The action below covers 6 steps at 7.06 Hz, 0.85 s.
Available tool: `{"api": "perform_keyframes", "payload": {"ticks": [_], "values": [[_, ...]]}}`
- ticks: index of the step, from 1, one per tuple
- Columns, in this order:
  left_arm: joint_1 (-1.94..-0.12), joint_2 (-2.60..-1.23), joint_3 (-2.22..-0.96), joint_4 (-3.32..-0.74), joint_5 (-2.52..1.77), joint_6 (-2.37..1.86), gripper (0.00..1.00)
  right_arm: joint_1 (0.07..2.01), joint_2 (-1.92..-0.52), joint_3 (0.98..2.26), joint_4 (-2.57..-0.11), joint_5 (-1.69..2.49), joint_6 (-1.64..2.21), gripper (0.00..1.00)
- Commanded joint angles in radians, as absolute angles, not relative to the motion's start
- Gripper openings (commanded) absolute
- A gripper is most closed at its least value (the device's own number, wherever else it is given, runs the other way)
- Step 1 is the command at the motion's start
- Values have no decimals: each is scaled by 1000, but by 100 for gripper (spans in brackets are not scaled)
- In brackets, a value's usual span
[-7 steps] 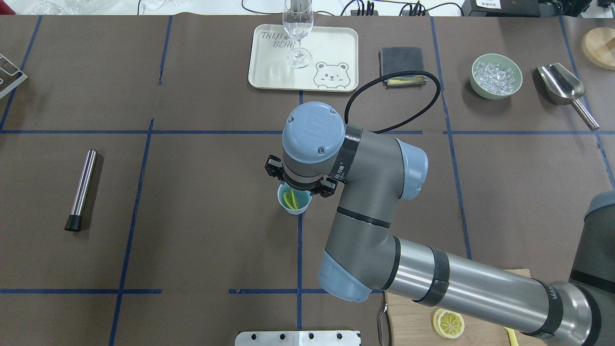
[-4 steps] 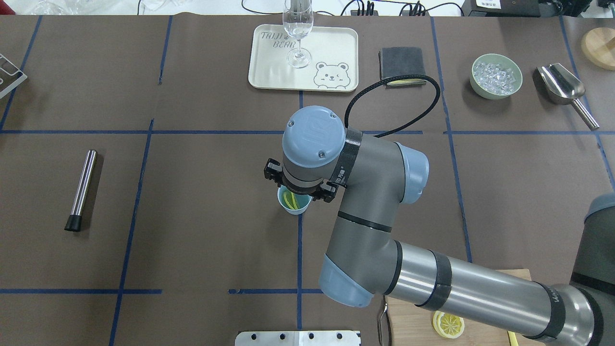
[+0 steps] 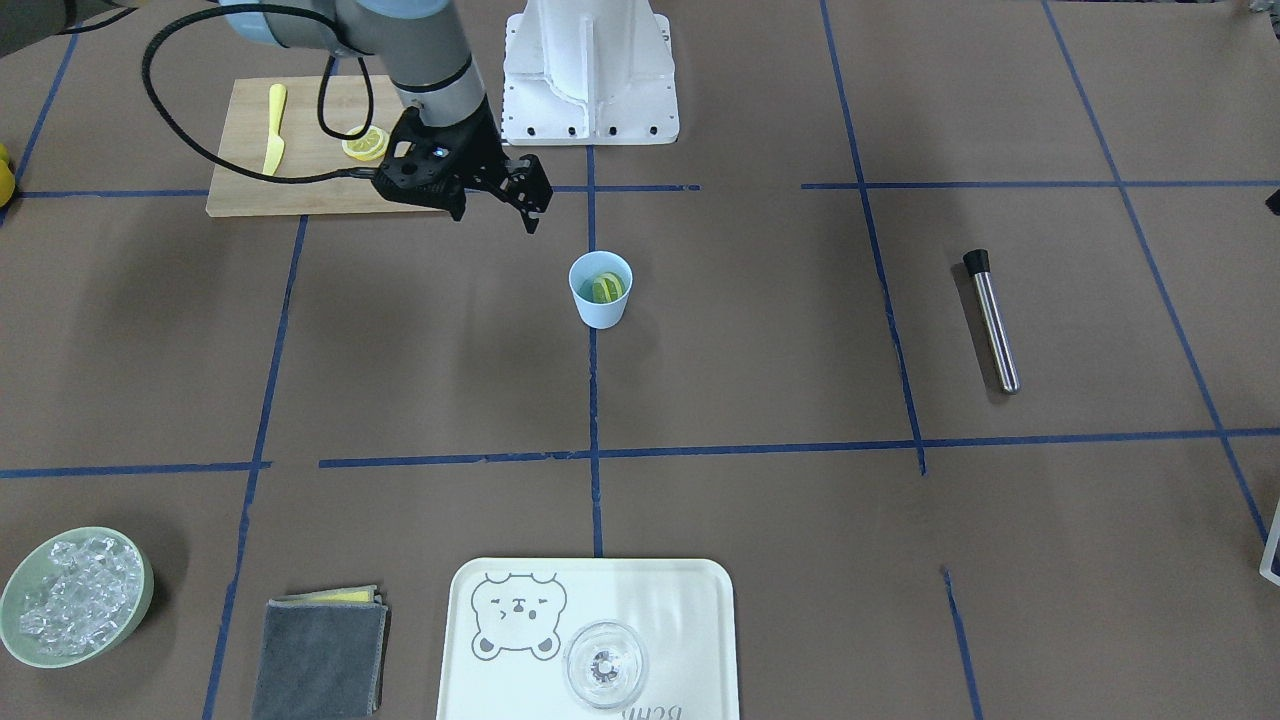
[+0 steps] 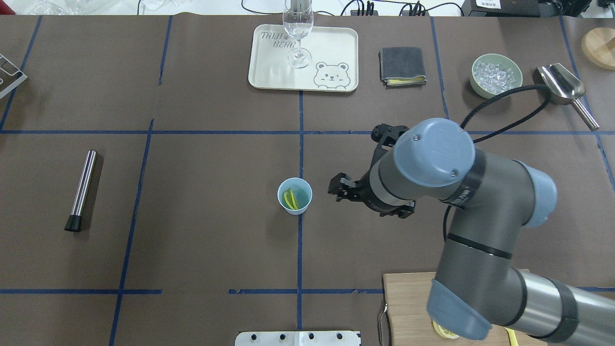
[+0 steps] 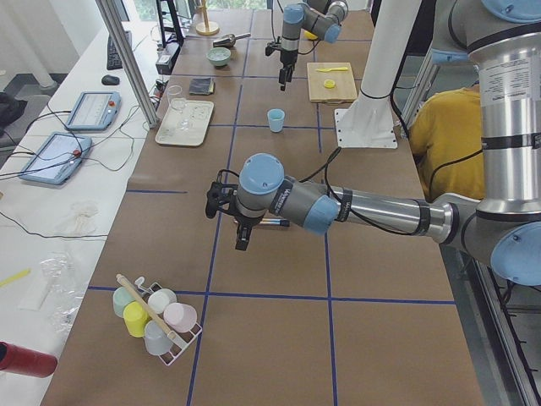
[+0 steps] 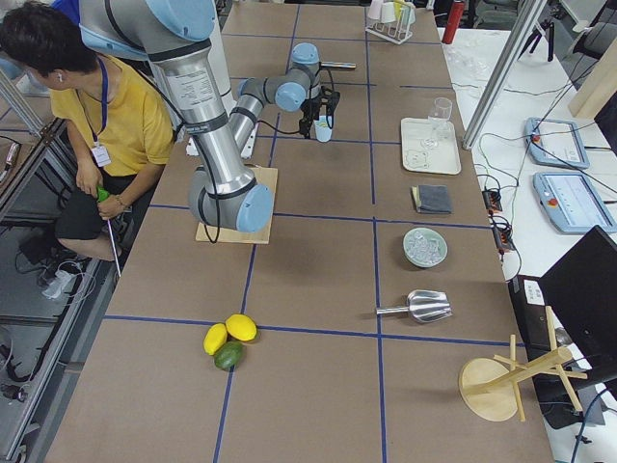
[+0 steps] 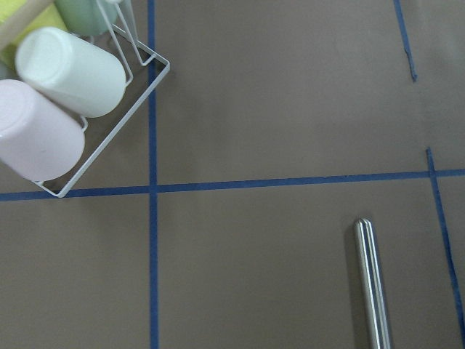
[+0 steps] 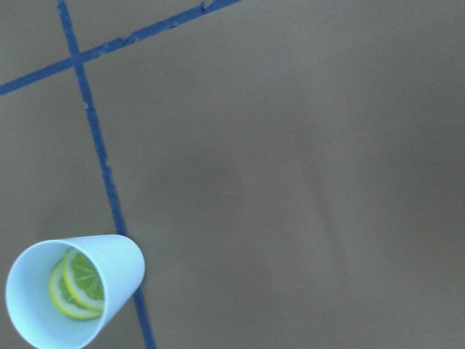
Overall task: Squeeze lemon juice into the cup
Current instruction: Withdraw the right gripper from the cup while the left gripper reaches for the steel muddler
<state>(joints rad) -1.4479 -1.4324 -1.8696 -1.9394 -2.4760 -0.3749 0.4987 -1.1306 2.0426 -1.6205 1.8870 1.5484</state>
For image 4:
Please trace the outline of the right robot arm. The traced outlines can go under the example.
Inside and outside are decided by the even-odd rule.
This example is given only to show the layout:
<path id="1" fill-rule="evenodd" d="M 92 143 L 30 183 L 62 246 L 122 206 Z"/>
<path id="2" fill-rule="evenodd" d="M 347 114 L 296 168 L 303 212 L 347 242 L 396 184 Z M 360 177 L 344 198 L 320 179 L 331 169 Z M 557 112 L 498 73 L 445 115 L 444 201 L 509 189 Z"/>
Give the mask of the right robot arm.
<path id="1" fill-rule="evenodd" d="M 427 311 L 443 328 L 483 340 L 493 325 L 567 346 L 612 346 L 614 301 L 515 269 L 522 228 L 555 210 L 554 181 L 523 162 L 478 149 L 457 123 L 430 118 L 408 128 L 381 124 L 370 169 L 331 179 L 337 200 L 406 218 L 424 196 L 456 208 Z"/>

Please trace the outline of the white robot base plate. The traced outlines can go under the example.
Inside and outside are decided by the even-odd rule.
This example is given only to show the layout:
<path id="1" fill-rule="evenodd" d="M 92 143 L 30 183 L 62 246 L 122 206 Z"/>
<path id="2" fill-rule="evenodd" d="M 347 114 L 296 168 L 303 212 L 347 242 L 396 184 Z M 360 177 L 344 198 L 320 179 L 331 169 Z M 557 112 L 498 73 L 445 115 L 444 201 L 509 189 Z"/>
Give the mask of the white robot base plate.
<path id="1" fill-rule="evenodd" d="M 235 346 L 360 346 L 360 332 L 331 331 L 254 331 L 241 332 Z"/>

